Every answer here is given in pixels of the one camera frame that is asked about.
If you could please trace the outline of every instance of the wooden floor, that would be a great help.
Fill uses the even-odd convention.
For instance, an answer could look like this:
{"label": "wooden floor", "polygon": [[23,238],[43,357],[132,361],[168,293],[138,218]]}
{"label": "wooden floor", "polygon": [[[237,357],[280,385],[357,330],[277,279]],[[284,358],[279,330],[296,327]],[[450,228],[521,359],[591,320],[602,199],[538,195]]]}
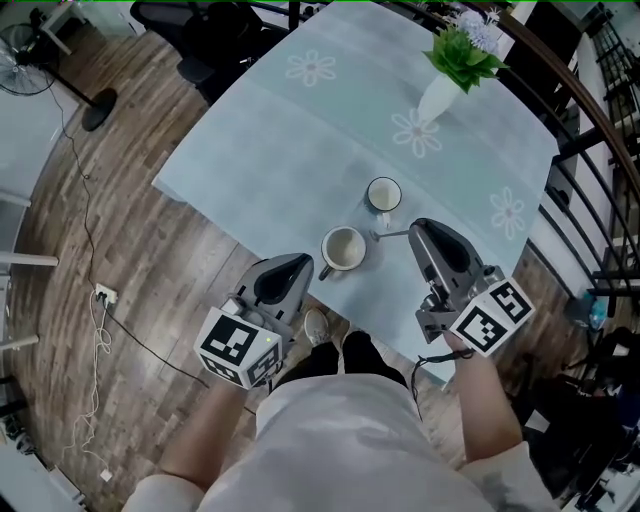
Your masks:
{"label": "wooden floor", "polygon": [[[111,86],[119,94],[115,111],[94,133],[69,127],[82,171],[90,176],[88,228],[96,246],[91,279],[119,291],[113,314],[162,357],[215,383],[192,353],[207,310],[220,306],[256,258],[188,206],[175,203],[151,181],[206,106],[176,73],[177,54],[158,37],[103,40],[83,29],[69,42],[76,52],[62,73],[89,95]],[[154,471],[163,448],[196,407],[203,388],[141,349],[108,321],[110,354],[100,354],[100,410],[89,448],[107,460],[113,479],[98,475],[101,463],[78,447],[61,459],[74,419],[90,407],[92,331],[90,246],[83,227],[86,196],[68,140],[61,138],[43,172],[19,238],[22,252],[56,255],[57,268],[13,269],[10,329],[14,337],[36,331],[39,344],[12,353],[10,367],[30,404],[30,429],[47,463],[57,464],[87,496],[92,510],[119,509],[136,482]],[[583,334],[562,316],[567,300],[526,248],[516,271],[538,312],[531,325],[497,355],[505,386],[517,385],[533,352],[537,372],[551,375],[563,360],[583,350]],[[331,315],[336,331],[346,323]],[[301,335],[299,358],[309,350]],[[408,377],[408,361],[385,351]],[[462,438],[455,386],[443,392],[419,381],[425,432],[453,465],[462,462]],[[252,392],[255,411],[264,390]],[[228,464],[250,446],[255,418],[246,412]],[[81,429],[81,440],[86,429]]]}

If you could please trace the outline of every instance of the fan base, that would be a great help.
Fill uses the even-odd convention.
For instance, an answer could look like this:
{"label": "fan base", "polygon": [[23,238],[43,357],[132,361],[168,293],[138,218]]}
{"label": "fan base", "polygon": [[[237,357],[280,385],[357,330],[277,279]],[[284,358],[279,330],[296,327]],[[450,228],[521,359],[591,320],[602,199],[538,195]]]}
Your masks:
{"label": "fan base", "polygon": [[111,114],[118,94],[113,89],[103,89],[94,98],[95,105],[88,107],[82,116],[82,127],[92,132],[104,123]]}

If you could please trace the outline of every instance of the black cable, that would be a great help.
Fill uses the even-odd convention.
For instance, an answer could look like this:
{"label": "black cable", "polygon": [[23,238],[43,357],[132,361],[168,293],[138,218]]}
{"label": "black cable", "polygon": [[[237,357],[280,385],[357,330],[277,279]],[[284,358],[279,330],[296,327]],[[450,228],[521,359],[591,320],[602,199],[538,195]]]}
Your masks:
{"label": "black cable", "polygon": [[[62,126],[62,133],[64,134],[64,136],[71,141],[71,151],[73,152],[73,155],[76,158],[76,165],[78,166],[78,173],[80,174],[81,178],[82,178],[82,186],[84,187],[84,191],[87,194],[87,203],[85,206],[85,210],[84,210],[84,230],[87,233],[87,238],[89,240],[89,245],[91,246],[91,257],[89,259],[89,271],[87,272],[87,281],[89,281],[89,284],[91,285],[91,289],[95,290],[96,289],[96,285],[93,282],[93,280],[91,279],[91,274],[93,273],[93,258],[96,252],[96,246],[93,243],[93,237],[91,236],[91,231],[89,231],[89,226],[88,226],[88,218],[89,218],[89,205],[91,204],[91,192],[89,191],[89,188],[87,187],[87,181],[90,179],[90,176],[88,174],[84,174],[82,172],[82,167],[80,166],[80,157],[78,156],[78,152],[76,151],[76,146],[75,146],[75,139],[70,136],[67,133],[67,130],[64,126],[64,110],[63,108],[60,106],[60,103],[58,103],[58,99],[56,98],[56,95],[53,94],[53,90],[49,89],[49,91],[51,92],[51,96],[53,96],[53,101],[55,101],[56,105],[58,106],[58,108],[60,109],[60,118],[61,118],[61,126]],[[177,366],[172,365],[169,361],[167,361],[166,359],[160,357],[158,354],[156,354],[153,350],[151,350],[149,347],[147,347],[144,343],[142,343],[138,338],[136,338],[136,336],[129,330],[127,329],[124,325],[122,325],[122,323],[120,323],[120,321],[115,318],[111,312],[109,311],[109,309],[107,308],[106,304],[104,303],[104,299],[102,300],[102,307],[104,307],[105,312],[107,313],[107,315],[109,316],[109,318],[111,318],[111,320],[113,320],[125,333],[127,333],[127,335],[133,340],[135,341],[138,345],[140,345],[143,349],[145,349],[147,352],[153,354],[155,357],[157,357],[160,361],[162,361],[164,364],[166,364],[167,366],[169,366],[170,368],[173,368],[175,371],[186,375],[187,377],[192,378],[193,380],[195,380],[196,382],[200,383],[201,385],[203,385],[205,388],[207,389],[211,389],[211,386],[209,386],[209,384],[207,384],[205,381],[203,381],[201,378],[196,377],[195,375],[192,375],[188,372],[185,372],[184,370],[181,370],[180,368],[178,368]],[[255,416],[255,412],[252,411],[251,409],[247,408],[246,406],[243,407],[243,409],[251,414],[253,414]]]}
{"label": "black cable", "polygon": [[422,357],[418,356],[418,361],[413,367],[411,372],[411,394],[413,395],[413,400],[416,403],[416,407],[418,408],[418,416],[422,419],[422,414],[420,413],[420,406],[418,405],[418,388],[416,388],[416,373],[418,372],[418,368],[422,368],[425,364],[428,363],[444,363],[445,361],[455,361],[456,359],[471,359],[473,354],[476,351],[472,348],[466,348],[464,350],[454,350],[450,354],[445,354],[443,356],[433,356],[433,357]]}

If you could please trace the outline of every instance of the mug handle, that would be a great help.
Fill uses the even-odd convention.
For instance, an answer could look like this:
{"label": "mug handle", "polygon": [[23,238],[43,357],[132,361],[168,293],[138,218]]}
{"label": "mug handle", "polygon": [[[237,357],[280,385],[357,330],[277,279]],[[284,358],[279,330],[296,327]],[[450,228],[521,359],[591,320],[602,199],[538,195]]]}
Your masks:
{"label": "mug handle", "polygon": [[327,277],[329,277],[329,274],[331,274],[332,270],[333,268],[330,265],[325,265],[325,267],[322,269],[322,272],[320,272],[320,274],[318,275],[318,280],[324,281]]}

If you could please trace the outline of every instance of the person's arm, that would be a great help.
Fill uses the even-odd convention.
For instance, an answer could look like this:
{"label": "person's arm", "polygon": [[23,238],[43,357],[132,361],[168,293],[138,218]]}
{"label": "person's arm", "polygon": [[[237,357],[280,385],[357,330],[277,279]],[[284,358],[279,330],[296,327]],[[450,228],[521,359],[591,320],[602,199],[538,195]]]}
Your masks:
{"label": "person's arm", "polygon": [[161,473],[206,491],[220,476],[247,391],[220,379],[204,397],[160,459]]}
{"label": "person's arm", "polygon": [[[467,348],[449,332],[445,334],[445,340],[451,350]],[[520,424],[491,359],[481,354],[457,359],[456,387],[467,462],[494,457],[522,443]]]}

